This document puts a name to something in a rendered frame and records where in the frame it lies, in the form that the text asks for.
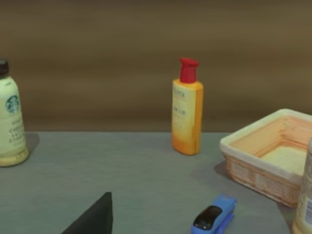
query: orange bottle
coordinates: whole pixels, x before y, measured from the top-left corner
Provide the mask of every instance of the orange bottle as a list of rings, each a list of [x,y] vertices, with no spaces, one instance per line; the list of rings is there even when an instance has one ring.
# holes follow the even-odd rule
[[[173,81],[172,146],[185,155],[200,149],[203,85],[196,81],[198,62],[181,58],[180,79]]]

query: brown wall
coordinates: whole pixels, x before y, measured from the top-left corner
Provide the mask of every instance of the brown wall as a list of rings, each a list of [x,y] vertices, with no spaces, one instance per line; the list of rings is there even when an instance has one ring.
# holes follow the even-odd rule
[[[204,131],[312,114],[311,3],[25,2],[1,4],[0,56],[27,130],[168,131],[180,56],[200,62]]]

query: green circular logo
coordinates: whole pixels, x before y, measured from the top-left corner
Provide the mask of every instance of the green circular logo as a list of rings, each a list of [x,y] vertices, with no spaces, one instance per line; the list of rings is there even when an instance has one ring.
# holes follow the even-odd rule
[[[16,95],[11,96],[5,103],[6,110],[10,113],[16,113],[20,110],[19,97]]]

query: black bottle cap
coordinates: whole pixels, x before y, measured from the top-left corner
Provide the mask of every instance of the black bottle cap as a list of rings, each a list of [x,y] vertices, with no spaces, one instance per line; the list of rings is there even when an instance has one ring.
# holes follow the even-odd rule
[[[0,58],[0,76],[6,76],[9,74],[9,63],[6,59]]]

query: gray table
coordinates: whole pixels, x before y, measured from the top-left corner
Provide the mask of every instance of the gray table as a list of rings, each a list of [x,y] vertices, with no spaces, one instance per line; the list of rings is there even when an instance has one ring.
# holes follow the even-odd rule
[[[28,133],[32,155],[0,169],[0,233],[59,234],[105,192],[113,234],[190,234],[220,193],[238,199],[226,234],[290,234],[294,210],[227,178],[219,141],[184,156],[169,133]]]

